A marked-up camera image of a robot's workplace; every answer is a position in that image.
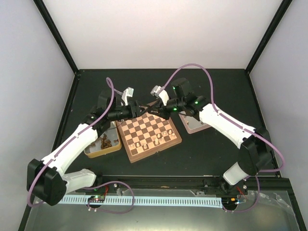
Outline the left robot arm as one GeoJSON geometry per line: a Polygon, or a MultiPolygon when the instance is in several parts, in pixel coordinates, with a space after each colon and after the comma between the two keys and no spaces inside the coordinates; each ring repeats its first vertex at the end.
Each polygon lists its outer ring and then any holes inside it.
{"type": "Polygon", "coordinates": [[[97,105],[82,120],[73,134],[57,149],[41,160],[33,159],[27,166],[27,203],[35,196],[49,205],[58,204],[64,195],[79,189],[98,192],[103,188],[103,179],[89,169],[67,174],[68,167],[96,141],[112,121],[137,118],[150,109],[150,105],[138,101],[118,105],[116,97],[99,96],[97,105]]]}

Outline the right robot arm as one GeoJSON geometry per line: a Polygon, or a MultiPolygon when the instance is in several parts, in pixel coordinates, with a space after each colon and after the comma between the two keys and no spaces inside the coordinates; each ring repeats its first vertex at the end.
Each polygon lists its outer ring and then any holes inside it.
{"type": "Polygon", "coordinates": [[[148,112],[164,119],[171,113],[184,112],[186,116],[207,124],[225,137],[239,149],[235,163],[221,176],[218,186],[222,193],[229,194],[236,189],[241,180],[257,175],[272,161],[274,153],[269,145],[269,132],[265,128],[255,129],[245,125],[232,116],[225,114],[205,96],[198,96],[185,78],[172,82],[176,95],[169,98],[163,87],[155,86],[151,94],[157,98],[148,112]]]}

